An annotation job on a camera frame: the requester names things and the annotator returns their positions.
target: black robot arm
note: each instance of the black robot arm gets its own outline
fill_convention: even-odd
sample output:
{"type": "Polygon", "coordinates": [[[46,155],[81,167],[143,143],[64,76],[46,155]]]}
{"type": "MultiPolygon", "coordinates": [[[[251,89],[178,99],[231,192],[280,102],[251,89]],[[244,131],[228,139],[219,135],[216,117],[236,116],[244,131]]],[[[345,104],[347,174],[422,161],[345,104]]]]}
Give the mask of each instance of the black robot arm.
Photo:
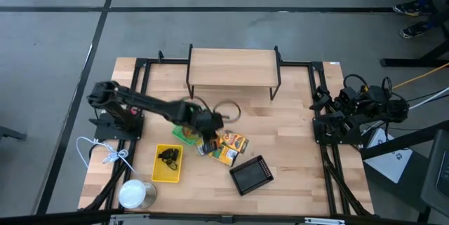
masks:
{"type": "Polygon", "coordinates": [[[114,119],[114,127],[123,131],[132,130],[137,124],[136,115],[130,110],[133,107],[159,114],[167,121],[190,128],[203,137],[206,145],[217,137],[216,131],[223,128],[220,113],[183,100],[165,102],[120,86],[116,81],[96,83],[87,98],[93,108],[109,113],[114,119]]]}
{"type": "Polygon", "coordinates": [[[321,144],[360,144],[360,124],[373,121],[401,123],[407,118],[409,105],[402,96],[391,91],[390,78],[385,77],[382,86],[368,87],[362,77],[350,74],[343,83],[344,88],[334,100],[325,86],[317,87],[312,96],[311,110],[326,109],[326,114],[313,121],[316,140],[321,144]],[[352,76],[363,82],[358,92],[346,84],[352,76]]]}

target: sneaker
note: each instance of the sneaker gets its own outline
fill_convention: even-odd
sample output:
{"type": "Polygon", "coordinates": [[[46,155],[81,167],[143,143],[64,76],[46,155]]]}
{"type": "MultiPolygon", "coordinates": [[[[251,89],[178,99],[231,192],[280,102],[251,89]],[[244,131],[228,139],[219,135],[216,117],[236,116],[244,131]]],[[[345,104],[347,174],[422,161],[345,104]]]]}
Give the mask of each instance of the sneaker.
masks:
{"type": "Polygon", "coordinates": [[[430,28],[425,22],[419,22],[416,25],[412,25],[409,28],[399,31],[399,34],[405,39],[411,39],[416,36],[421,36],[430,28]]]}
{"type": "Polygon", "coordinates": [[[396,5],[393,7],[393,11],[401,15],[417,17],[422,11],[424,11],[424,7],[422,7],[418,0],[416,0],[405,4],[396,5]]]}

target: wooden table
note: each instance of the wooden table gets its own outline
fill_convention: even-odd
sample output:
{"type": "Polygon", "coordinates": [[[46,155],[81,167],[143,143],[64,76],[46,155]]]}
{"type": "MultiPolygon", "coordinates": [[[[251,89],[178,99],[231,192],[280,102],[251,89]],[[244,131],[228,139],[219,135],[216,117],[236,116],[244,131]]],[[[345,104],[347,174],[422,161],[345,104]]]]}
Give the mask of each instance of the wooden table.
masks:
{"type": "Polygon", "coordinates": [[[190,97],[198,86],[257,86],[270,89],[274,99],[281,85],[280,55],[274,50],[192,48],[187,85],[190,97]]]}
{"type": "MultiPolygon", "coordinates": [[[[112,80],[129,86],[134,63],[135,58],[118,58],[112,80]]],[[[340,65],[331,62],[324,62],[323,65],[328,89],[336,96],[342,87],[340,65]]],[[[312,101],[307,68],[281,67],[281,75],[283,84],[274,101],[270,101],[264,88],[257,87],[204,86],[196,91],[196,95],[202,97],[210,107],[224,99],[234,100],[241,106],[241,119],[225,126],[250,140],[246,152],[237,157],[235,165],[263,155],[274,175],[274,181],[243,197],[229,176],[230,167],[200,156],[196,148],[191,146],[184,147],[179,183],[152,182],[156,145],[180,142],[171,134],[172,123],[161,116],[145,112],[144,131],[137,144],[133,167],[143,179],[152,182],[157,188],[156,202],[148,211],[329,215],[319,146],[314,141],[311,126],[314,112],[308,109],[312,101]]],[[[142,76],[140,74],[137,90],[140,90],[142,76]]],[[[152,64],[147,95],[162,100],[184,97],[188,95],[185,77],[185,64],[152,64]]],[[[220,111],[231,115],[236,113],[232,106],[220,108],[220,111]]],[[[373,212],[360,154],[347,145],[340,145],[339,148],[345,182],[364,208],[373,212]]],[[[87,206],[109,180],[112,164],[102,164],[107,153],[103,147],[93,151],[79,207],[87,206]]],[[[337,211],[341,212],[340,194],[337,185],[333,185],[337,211]]]]}

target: concrete floor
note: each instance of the concrete floor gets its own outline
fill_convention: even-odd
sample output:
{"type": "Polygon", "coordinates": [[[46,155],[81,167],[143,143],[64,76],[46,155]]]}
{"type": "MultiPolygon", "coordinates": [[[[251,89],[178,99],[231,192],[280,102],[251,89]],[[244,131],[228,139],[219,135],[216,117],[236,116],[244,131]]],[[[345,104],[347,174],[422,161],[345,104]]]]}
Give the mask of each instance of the concrete floor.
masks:
{"type": "MultiPolygon", "coordinates": [[[[297,6],[383,7],[409,0],[112,0],[112,6],[297,6]]],[[[437,0],[443,6],[445,0],[437,0]]],[[[0,0],[0,6],[103,6],[105,0],[0,0]]],[[[0,144],[0,217],[33,212],[43,174],[60,133],[93,38],[99,13],[0,13],[0,125],[27,132],[26,142],[0,144]]],[[[389,76],[400,83],[429,69],[382,68],[383,57],[419,57],[443,40],[439,29],[413,40],[398,30],[425,18],[391,13],[110,13],[85,89],[110,78],[116,57],[187,57],[188,45],[205,48],[261,48],[274,45],[285,60],[339,61],[344,74],[369,83],[389,76]]],[[[404,86],[405,98],[447,86],[441,70],[404,86]]],[[[424,128],[445,120],[447,100],[410,113],[401,128],[424,128]]],[[[82,100],[49,212],[77,207],[86,169],[76,152],[78,136],[92,137],[93,110],[82,100]]],[[[404,131],[393,131],[399,136],[404,131]]],[[[428,155],[431,142],[413,149],[428,155]]],[[[86,154],[88,147],[81,150],[86,154]]],[[[417,211],[370,184],[376,214],[416,220],[417,211]]],[[[429,222],[448,224],[432,211],[429,222]]],[[[177,224],[158,221],[156,224],[177,224]]]]}

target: yellow container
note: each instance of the yellow container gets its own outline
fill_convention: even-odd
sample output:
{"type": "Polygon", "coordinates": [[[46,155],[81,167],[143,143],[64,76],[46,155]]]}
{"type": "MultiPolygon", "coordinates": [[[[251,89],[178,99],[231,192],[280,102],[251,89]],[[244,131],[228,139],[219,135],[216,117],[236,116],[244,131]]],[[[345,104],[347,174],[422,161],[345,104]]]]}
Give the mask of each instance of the yellow container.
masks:
{"type": "Polygon", "coordinates": [[[152,181],[178,183],[180,181],[181,163],[182,163],[182,145],[158,144],[156,148],[156,154],[154,155],[152,181]],[[180,151],[175,161],[175,163],[177,164],[176,170],[171,170],[167,166],[167,164],[162,162],[162,159],[157,158],[158,154],[161,154],[162,151],[165,151],[166,149],[178,149],[180,151]]]}

